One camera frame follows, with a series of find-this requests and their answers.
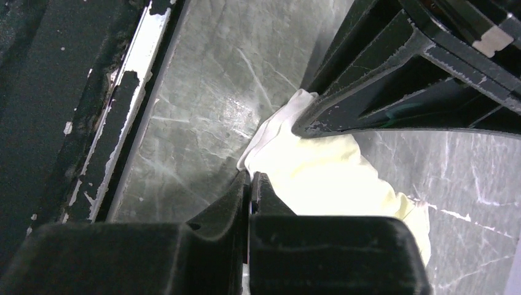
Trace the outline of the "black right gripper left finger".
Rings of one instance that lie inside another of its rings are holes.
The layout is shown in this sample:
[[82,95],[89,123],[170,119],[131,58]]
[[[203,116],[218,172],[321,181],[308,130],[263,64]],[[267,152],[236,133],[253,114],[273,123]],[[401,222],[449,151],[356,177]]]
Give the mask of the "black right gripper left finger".
[[2,294],[240,294],[245,172],[180,223],[64,223],[32,233],[1,278]]

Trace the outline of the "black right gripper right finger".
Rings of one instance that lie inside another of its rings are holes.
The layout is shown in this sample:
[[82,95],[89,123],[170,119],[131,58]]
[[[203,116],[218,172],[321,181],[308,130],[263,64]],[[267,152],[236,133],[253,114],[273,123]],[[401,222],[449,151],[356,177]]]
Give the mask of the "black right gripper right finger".
[[298,216],[268,176],[251,182],[251,294],[431,294],[406,225],[382,216]]

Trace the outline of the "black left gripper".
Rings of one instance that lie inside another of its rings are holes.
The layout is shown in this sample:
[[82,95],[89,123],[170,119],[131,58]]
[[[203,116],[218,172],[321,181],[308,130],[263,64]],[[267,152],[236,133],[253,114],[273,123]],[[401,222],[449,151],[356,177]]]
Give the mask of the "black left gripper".
[[[519,14],[520,1],[355,1],[305,83],[319,99],[292,131],[520,135]],[[410,37],[409,16],[433,43]],[[390,29],[395,19],[406,24]]]

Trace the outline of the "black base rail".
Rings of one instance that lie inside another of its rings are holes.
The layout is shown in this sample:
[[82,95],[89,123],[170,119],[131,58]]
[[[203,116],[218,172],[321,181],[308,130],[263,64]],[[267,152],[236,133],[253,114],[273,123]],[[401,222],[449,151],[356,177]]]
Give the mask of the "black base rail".
[[184,1],[1,2],[1,268],[95,221]]

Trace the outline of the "cream yellow underwear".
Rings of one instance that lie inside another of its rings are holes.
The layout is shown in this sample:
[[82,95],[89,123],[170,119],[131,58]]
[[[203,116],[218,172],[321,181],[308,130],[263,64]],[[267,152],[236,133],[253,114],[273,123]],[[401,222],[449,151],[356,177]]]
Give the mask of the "cream yellow underwear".
[[317,98],[296,91],[261,123],[237,162],[250,176],[265,173],[275,194],[296,214],[389,216],[411,231],[421,259],[431,257],[428,204],[396,191],[361,154],[355,138],[302,138],[292,126]]

